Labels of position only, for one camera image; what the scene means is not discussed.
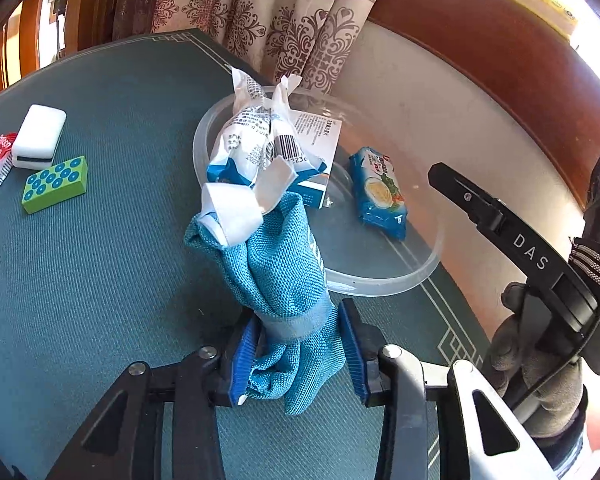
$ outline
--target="green block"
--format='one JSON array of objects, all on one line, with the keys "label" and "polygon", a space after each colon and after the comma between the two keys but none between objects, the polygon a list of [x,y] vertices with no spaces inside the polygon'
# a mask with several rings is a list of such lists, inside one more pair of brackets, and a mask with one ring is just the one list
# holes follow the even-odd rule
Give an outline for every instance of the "green block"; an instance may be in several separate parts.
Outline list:
[{"label": "green block", "polygon": [[70,158],[27,179],[22,206],[29,214],[87,191],[87,160]]}]

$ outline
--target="clear plastic container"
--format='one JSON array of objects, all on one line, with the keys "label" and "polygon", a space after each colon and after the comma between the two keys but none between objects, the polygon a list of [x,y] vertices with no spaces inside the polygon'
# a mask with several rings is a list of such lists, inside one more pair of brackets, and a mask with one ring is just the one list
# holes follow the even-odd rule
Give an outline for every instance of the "clear plastic container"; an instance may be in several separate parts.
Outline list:
[{"label": "clear plastic container", "polygon": [[[266,87],[267,95],[274,87]],[[432,190],[416,162],[382,135],[382,129],[342,101],[303,88],[289,102],[294,110],[342,121],[324,206],[306,208],[320,247],[329,290],[354,296],[389,296],[426,280],[440,262],[443,229]],[[206,182],[209,154],[232,116],[234,96],[217,102],[200,120],[193,140],[193,161],[200,185]],[[358,218],[349,176],[349,156],[363,146],[389,155],[407,206],[407,235],[395,240]]]}]

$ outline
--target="white block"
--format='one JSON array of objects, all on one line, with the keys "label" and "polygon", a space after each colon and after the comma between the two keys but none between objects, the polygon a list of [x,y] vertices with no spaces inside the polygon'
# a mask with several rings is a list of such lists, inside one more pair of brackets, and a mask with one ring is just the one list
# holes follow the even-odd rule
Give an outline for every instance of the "white block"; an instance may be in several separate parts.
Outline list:
[{"label": "white block", "polygon": [[13,165],[30,170],[51,166],[65,119],[62,110],[31,105],[11,148]]}]

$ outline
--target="silver screw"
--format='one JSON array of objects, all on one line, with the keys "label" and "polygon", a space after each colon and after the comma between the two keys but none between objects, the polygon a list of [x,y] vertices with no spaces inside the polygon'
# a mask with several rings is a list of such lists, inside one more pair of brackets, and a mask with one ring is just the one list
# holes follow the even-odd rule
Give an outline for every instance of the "silver screw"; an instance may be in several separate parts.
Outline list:
[{"label": "silver screw", "polygon": [[133,363],[131,366],[129,366],[128,370],[130,375],[138,376],[146,372],[146,366],[144,363]]},{"label": "silver screw", "polygon": [[198,350],[198,355],[203,359],[212,359],[218,355],[218,350],[212,346],[203,346]]},{"label": "silver screw", "polygon": [[384,345],[382,347],[382,354],[389,359],[396,359],[402,355],[402,348],[398,345]]}]

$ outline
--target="blue cloth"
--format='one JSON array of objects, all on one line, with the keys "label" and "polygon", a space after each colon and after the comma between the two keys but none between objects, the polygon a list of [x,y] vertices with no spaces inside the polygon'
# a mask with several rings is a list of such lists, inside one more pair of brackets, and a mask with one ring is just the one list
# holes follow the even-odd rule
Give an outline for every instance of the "blue cloth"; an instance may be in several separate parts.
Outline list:
[{"label": "blue cloth", "polygon": [[324,382],[342,368],[345,357],[337,310],[329,299],[324,265],[302,197],[285,193],[278,206],[265,215],[261,227],[234,247],[221,247],[197,219],[195,216],[187,228],[185,244],[218,263],[241,304],[265,320],[311,317],[327,306],[324,324],[306,338],[279,343],[268,337],[266,354],[251,369],[248,396],[285,396],[287,415],[304,412]]}]

